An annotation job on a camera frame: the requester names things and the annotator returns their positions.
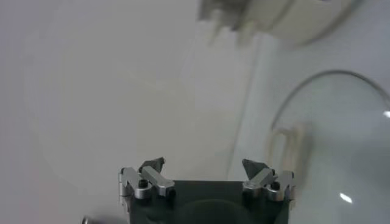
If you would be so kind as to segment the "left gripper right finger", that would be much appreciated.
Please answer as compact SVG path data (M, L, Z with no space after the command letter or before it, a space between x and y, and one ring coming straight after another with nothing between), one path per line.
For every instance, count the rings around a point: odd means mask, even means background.
M243 182L243 192L252 198L266 197L269 201L296 199L296 184L292 171L277 173L265 163L243 159L242 165L248 180Z

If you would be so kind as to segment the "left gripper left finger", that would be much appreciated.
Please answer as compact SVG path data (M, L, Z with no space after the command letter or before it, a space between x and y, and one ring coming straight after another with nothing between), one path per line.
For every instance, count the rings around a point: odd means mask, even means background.
M152 190L164 198L176 196L175 182L161 175L165 159L163 157L147 160L138 169L123 167L119 170L119 198L135 197L147 200L152 196Z

